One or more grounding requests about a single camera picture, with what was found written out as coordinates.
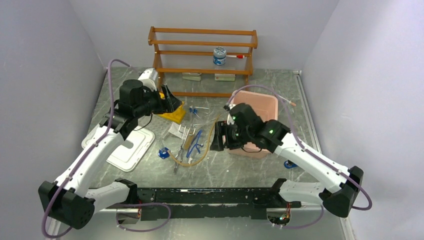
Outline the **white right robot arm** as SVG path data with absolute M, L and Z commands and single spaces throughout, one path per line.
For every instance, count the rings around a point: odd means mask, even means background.
M 316 182 L 276 181 L 270 202 L 282 207 L 287 202 L 305 202 L 323 206 L 331 214 L 346 218 L 354 209 L 364 171 L 341 165 L 299 140 L 292 130 L 278 120 L 262 120 L 246 103 L 227 104 L 225 121 L 215 125 L 211 151 L 241 149 L 252 143 L 287 159 L 313 176 Z

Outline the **blue safety glasses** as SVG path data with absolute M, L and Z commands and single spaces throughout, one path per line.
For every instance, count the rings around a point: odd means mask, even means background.
M 186 153 L 186 158 L 189 159 L 191 157 L 191 154 L 194 150 L 197 151 L 198 154 L 201 153 L 201 148 L 203 147 L 203 144 L 199 143 L 200 137 L 202 136 L 203 130 L 200 129 L 197 134 L 195 135 L 195 137 L 192 139 L 188 151 Z

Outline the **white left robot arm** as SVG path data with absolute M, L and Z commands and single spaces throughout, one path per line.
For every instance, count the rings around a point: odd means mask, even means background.
M 99 123 L 94 139 L 53 182 L 44 181 L 38 194 L 44 210 L 42 231 L 47 237 L 47 218 L 58 220 L 71 229 L 83 228 L 107 207 L 132 208 L 140 203 L 137 185 L 126 179 L 90 189 L 92 178 L 109 156 L 121 146 L 144 116 L 175 112 L 182 101 L 167 85 L 150 89 L 142 81 L 130 79 L 119 88 L 119 98 L 111 102 L 110 111 Z

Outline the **metal crucible tongs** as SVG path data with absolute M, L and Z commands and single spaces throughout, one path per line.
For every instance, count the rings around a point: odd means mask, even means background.
M 183 125 L 182 128 L 183 128 L 182 130 L 179 129 L 179 131 L 182 132 L 182 137 L 181 137 L 181 142 L 180 142 L 178 152 L 175 155 L 177 162 L 175 163 L 175 167 L 173 169 L 174 174 L 177 173 L 177 170 L 180 166 L 180 163 L 182 163 L 182 161 L 183 161 L 183 153 L 185 151 L 184 147 L 185 147 L 185 144 L 187 142 L 188 137 L 192 136 L 196 131 L 196 128 L 193 125 L 190 125 L 190 126 Z

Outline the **graduated cylinder blue base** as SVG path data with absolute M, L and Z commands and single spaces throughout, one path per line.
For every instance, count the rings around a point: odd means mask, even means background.
M 179 140 L 181 140 L 182 133 L 179 130 L 175 130 L 173 128 L 170 128 L 160 135 L 160 138 L 159 138 L 159 141 L 158 141 L 159 146 L 160 146 L 159 151 L 158 151 L 158 156 L 162 159 L 166 159 L 170 156 L 170 154 L 168 153 L 169 148 L 166 147 L 166 145 L 165 145 L 165 140 L 169 136 L 177 137 Z

